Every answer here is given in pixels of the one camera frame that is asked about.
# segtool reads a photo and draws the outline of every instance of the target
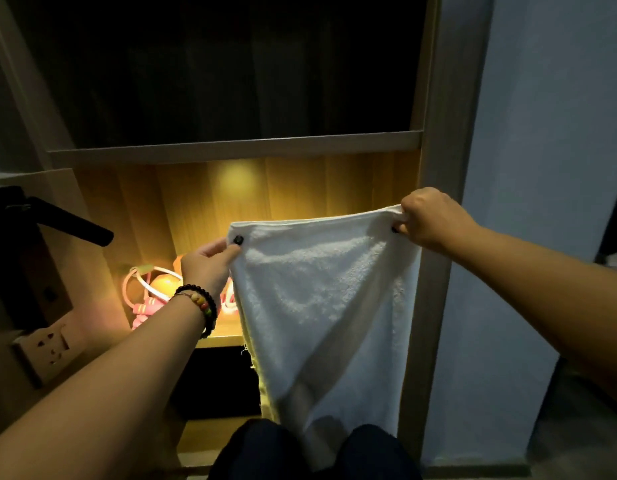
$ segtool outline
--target black beaded bracelet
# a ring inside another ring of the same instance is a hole
[[[211,297],[208,291],[204,290],[204,288],[200,288],[197,285],[180,286],[179,288],[177,288],[177,290],[175,290],[175,294],[177,295],[180,294],[182,291],[187,290],[199,293],[208,303],[210,313],[204,314],[204,318],[206,320],[206,327],[204,328],[204,331],[201,333],[200,337],[201,339],[205,339],[211,334],[211,332],[213,332],[213,330],[215,330],[215,325],[217,323],[217,306],[215,305],[215,300],[213,300],[213,297]]]

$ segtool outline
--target electrical outlet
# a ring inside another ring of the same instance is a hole
[[[13,346],[38,387],[55,378],[84,351],[80,330],[64,319],[18,337]]]

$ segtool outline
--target hand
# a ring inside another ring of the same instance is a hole
[[[197,285],[208,291],[216,303],[228,279],[228,265],[240,254],[240,247],[226,247],[224,238],[191,251],[182,258],[182,277],[185,285]]]
[[[460,204],[433,187],[410,193],[402,199],[406,223],[393,228],[419,246],[449,255],[469,234],[480,229]]]

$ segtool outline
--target dark pants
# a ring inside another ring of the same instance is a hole
[[[217,457],[208,480],[251,479],[382,480],[421,479],[396,438],[381,428],[365,424],[351,433],[335,465],[311,474],[299,443],[291,433],[267,419],[251,419],[235,434]]]

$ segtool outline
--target forearm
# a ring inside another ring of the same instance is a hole
[[[174,297],[0,436],[0,479],[123,474],[129,448],[163,411],[203,329],[199,308]]]
[[[617,380],[617,272],[485,228],[449,255],[561,354]]]

